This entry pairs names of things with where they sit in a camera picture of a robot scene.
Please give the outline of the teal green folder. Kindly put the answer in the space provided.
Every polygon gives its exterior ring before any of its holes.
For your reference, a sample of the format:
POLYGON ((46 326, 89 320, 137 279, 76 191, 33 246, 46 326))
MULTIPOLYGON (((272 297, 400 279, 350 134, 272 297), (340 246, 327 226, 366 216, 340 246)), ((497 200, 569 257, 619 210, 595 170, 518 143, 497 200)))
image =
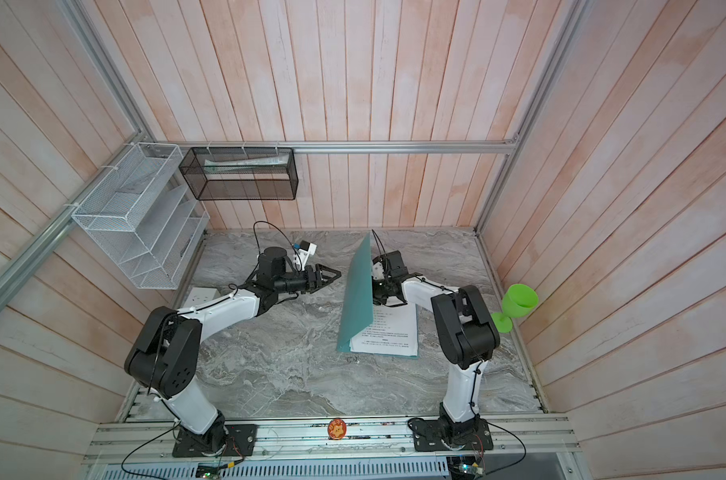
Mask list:
POLYGON ((354 353, 350 340, 373 320, 370 239, 370 235, 363 237, 348 269, 337 339, 337 351, 341 353, 354 353))

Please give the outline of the printed paper sheet bottom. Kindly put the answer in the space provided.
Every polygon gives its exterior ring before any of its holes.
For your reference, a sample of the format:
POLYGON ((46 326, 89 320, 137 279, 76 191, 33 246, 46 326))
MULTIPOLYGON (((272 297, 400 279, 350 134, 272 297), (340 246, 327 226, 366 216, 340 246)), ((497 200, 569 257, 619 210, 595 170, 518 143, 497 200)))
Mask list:
POLYGON ((372 323, 350 340, 354 353, 418 356, 417 308, 414 305, 373 307, 372 323))

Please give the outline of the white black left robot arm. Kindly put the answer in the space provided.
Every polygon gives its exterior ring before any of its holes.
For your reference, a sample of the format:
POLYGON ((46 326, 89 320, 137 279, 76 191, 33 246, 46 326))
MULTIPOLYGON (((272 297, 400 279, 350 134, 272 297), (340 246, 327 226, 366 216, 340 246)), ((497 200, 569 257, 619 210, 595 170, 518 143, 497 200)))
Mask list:
POLYGON ((311 294, 341 276, 340 271, 321 264, 297 267, 285 249, 268 247, 258 255, 246 281, 231 293, 187 309, 154 309, 127 354, 124 370, 159 396, 179 422, 181 440, 193 452, 219 456, 231 436, 224 414, 197 381, 200 345, 220 331, 266 313, 282 294, 311 294))

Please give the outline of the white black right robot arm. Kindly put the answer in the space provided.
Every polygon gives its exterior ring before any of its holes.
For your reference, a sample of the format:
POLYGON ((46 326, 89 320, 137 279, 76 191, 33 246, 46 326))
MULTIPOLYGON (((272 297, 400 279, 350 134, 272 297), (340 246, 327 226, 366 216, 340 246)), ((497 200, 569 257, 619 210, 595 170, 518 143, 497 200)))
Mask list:
POLYGON ((449 287, 411 273, 401 253, 392 251, 372 261, 373 301, 391 307, 415 306, 433 314, 439 345, 451 364, 446 394, 433 420, 407 421, 418 452, 493 448, 489 423, 480 415, 483 373, 501 343, 492 315, 474 285, 449 287))

